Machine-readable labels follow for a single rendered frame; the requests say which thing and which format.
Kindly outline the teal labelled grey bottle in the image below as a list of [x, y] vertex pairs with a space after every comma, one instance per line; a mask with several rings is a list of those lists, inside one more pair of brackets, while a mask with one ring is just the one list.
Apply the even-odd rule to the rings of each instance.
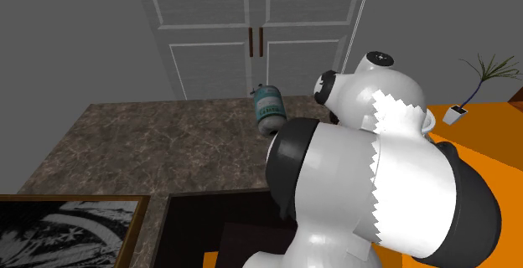
[[279, 89], [259, 84], [251, 92], [254, 100], [258, 131], [263, 136], [275, 135], [287, 122], [287, 113]]

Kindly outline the framed black and white picture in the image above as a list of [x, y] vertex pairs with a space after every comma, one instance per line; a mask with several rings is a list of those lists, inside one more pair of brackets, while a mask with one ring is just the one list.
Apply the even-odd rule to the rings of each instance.
[[0, 194], [0, 268], [129, 268], [149, 199]]

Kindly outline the potted plant in white pot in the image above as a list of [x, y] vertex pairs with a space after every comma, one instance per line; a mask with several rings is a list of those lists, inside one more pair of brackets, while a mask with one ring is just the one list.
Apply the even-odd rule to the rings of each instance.
[[494, 78], [508, 78], [523, 81], [523, 72], [516, 67], [518, 62], [513, 62], [514, 57], [515, 56], [510, 56], [500, 62], [495, 62], [496, 54], [493, 54], [490, 60], [486, 62], [480, 54], [477, 54], [477, 60], [479, 62], [478, 67], [466, 59], [459, 59], [459, 61], [463, 61], [476, 72], [479, 77], [479, 82], [476, 85], [474, 92], [465, 101], [447, 109], [443, 117], [443, 122], [451, 126], [465, 116], [468, 113], [465, 106], [478, 94], [482, 84], [487, 80]]

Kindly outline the white double door wardrobe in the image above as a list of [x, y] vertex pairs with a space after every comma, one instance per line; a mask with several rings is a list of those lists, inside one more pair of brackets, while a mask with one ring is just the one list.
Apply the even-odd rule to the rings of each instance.
[[141, 0], [178, 101], [244, 98], [259, 85], [310, 95], [345, 72], [365, 0]]

